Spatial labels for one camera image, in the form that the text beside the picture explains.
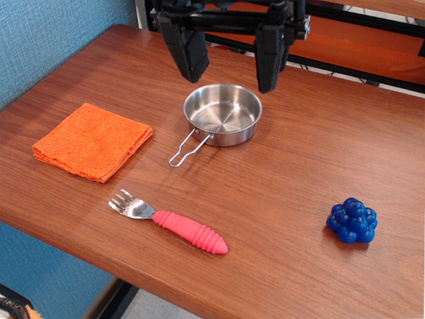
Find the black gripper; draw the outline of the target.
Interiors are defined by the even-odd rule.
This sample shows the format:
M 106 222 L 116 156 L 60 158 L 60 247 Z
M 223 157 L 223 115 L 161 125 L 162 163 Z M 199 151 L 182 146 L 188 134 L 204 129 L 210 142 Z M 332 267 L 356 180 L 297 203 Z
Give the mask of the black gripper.
M 154 1 L 149 12 L 179 69 L 196 83 L 209 65 L 206 32 L 253 35 L 258 89 L 276 89 L 289 48 L 284 30 L 304 40 L 310 31 L 305 1 Z

